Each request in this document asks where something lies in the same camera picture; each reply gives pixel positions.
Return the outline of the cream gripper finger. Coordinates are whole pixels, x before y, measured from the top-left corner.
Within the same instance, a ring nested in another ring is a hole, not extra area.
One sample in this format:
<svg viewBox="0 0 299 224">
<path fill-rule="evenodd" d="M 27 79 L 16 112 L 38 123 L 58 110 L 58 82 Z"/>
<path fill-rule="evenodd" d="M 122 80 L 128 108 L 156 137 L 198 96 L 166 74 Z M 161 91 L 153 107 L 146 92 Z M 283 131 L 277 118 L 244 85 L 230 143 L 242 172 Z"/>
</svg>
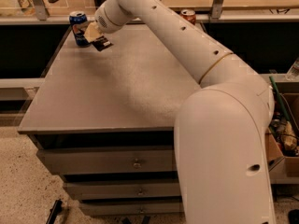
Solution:
<svg viewBox="0 0 299 224">
<path fill-rule="evenodd" d="M 99 26 L 95 21 L 91 22 L 88 26 L 86 31 L 84 32 L 84 37 L 89 43 L 92 43 L 97 38 L 101 37 L 103 34 L 99 29 Z"/>
</svg>

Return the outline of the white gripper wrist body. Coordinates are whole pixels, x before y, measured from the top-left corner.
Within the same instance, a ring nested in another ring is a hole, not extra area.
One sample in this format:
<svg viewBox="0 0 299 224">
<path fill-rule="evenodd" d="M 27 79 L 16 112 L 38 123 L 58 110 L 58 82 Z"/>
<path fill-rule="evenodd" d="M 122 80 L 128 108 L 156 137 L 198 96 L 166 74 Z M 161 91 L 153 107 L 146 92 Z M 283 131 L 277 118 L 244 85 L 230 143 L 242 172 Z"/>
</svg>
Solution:
<svg viewBox="0 0 299 224">
<path fill-rule="evenodd" d="M 122 8 L 116 0 L 106 0 L 96 10 L 94 18 L 101 32 L 112 34 L 131 21 L 133 15 Z"/>
</svg>

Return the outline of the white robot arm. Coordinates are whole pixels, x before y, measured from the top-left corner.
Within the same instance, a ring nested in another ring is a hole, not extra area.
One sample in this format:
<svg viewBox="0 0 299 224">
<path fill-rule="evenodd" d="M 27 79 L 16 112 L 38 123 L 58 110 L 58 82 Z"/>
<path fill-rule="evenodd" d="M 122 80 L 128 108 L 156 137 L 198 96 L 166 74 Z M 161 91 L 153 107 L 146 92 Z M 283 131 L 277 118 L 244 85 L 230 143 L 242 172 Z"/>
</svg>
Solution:
<svg viewBox="0 0 299 224">
<path fill-rule="evenodd" d="M 201 86 L 174 129 L 187 224 L 276 224 L 265 151 L 271 86 L 161 0 L 106 0 L 94 18 L 105 34 L 139 18 Z"/>
</svg>

